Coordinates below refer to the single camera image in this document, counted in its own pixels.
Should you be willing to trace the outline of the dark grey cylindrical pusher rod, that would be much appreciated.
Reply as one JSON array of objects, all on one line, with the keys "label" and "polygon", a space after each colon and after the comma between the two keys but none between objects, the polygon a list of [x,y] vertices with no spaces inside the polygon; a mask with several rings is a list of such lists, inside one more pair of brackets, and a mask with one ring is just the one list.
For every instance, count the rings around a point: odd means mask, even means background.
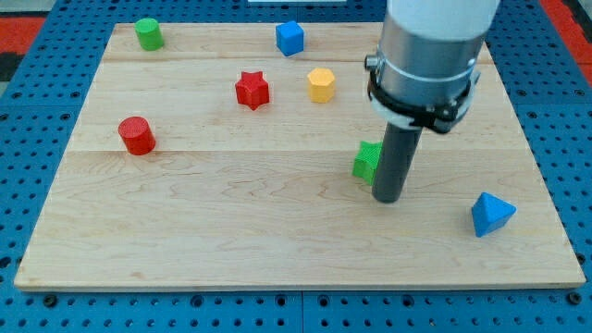
[{"label": "dark grey cylindrical pusher rod", "polygon": [[421,134],[421,129],[387,125],[372,186],[377,201],[392,204],[400,199]]}]

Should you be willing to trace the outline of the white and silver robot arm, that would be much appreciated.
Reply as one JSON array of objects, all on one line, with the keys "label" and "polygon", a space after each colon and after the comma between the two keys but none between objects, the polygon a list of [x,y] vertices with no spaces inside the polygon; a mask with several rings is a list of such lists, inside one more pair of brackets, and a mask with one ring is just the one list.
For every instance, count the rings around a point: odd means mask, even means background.
[{"label": "white and silver robot arm", "polygon": [[368,98],[387,126],[372,194],[399,200],[424,129],[446,134],[475,95],[477,58],[500,0],[388,0]]}]

